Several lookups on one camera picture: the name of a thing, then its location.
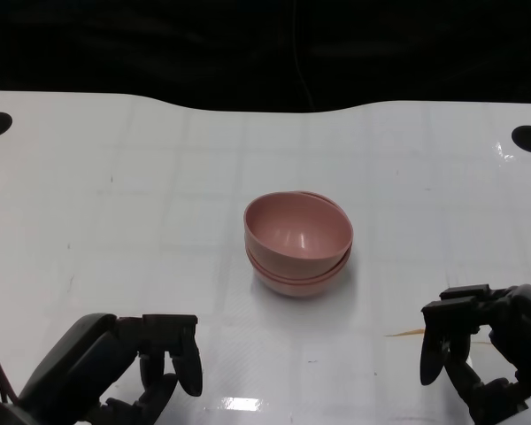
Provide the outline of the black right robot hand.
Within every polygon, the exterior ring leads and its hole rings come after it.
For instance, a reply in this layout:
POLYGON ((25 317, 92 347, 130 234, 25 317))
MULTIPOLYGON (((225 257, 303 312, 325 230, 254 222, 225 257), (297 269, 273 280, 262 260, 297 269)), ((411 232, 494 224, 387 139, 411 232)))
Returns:
POLYGON ((531 398, 531 285, 493 290, 487 284, 448 288, 421 310, 425 331, 422 385, 445 371, 476 424, 498 424, 527 410, 531 398), (467 360, 471 337, 489 326, 489 339, 515 366, 515 382, 484 383, 467 360))

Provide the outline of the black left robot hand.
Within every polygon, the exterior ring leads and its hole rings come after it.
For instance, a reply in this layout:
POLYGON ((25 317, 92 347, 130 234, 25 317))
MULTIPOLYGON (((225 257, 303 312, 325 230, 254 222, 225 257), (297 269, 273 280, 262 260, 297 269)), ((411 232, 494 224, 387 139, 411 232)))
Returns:
POLYGON ((198 318, 183 314, 78 319, 28 379, 17 405, 40 424, 153 424, 177 386, 203 392, 195 334, 198 318), (133 404, 100 398, 140 363, 144 393, 133 404))

